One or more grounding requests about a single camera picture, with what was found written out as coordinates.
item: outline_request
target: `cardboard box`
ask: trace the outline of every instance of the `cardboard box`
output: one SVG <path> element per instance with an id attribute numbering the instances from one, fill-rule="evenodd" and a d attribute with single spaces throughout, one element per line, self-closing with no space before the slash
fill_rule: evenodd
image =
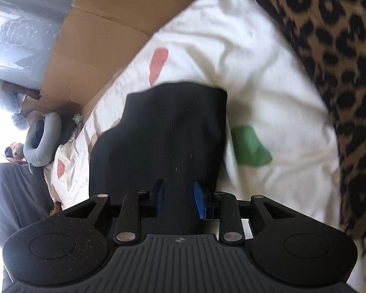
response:
<path id="1" fill-rule="evenodd" d="M 194 0 L 74 0 L 44 77 L 38 107 L 89 114 L 149 38 Z"/>

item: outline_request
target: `white bedsheet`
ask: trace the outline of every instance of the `white bedsheet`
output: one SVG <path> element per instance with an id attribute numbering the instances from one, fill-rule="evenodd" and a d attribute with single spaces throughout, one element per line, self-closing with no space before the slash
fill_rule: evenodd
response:
<path id="1" fill-rule="evenodd" d="M 263 194 L 338 227 L 335 131 L 293 50 L 254 0 L 197 0 L 153 36 L 101 98 L 79 137 L 61 146 L 46 167 L 64 209 L 88 198 L 89 153 L 97 137 L 119 122 L 126 96 L 183 80 L 228 92 L 218 189 L 238 199 Z M 237 165 L 230 129 L 238 126 L 254 129 L 270 163 Z"/>

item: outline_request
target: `leopard print blanket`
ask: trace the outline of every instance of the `leopard print blanket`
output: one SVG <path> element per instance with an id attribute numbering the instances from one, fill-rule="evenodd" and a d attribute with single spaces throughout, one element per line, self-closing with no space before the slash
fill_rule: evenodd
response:
<path id="1" fill-rule="evenodd" d="M 341 167 L 341 225 L 366 237 L 366 0 L 256 0 L 328 107 Z"/>

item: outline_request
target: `green polka dot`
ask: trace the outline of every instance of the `green polka dot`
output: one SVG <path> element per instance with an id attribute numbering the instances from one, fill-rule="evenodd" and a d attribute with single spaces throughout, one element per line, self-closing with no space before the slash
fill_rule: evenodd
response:
<path id="1" fill-rule="evenodd" d="M 260 143 L 253 127 L 238 126 L 231 133 L 238 165 L 258 167 L 272 161 L 270 152 Z"/>

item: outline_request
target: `dark hair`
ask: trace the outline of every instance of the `dark hair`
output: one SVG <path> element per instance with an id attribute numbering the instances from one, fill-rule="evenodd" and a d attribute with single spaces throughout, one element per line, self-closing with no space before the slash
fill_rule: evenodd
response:
<path id="1" fill-rule="evenodd" d="M 12 149 L 10 147 L 7 147 L 5 149 L 5 156 L 6 157 L 14 157 L 14 155 L 12 154 Z"/>

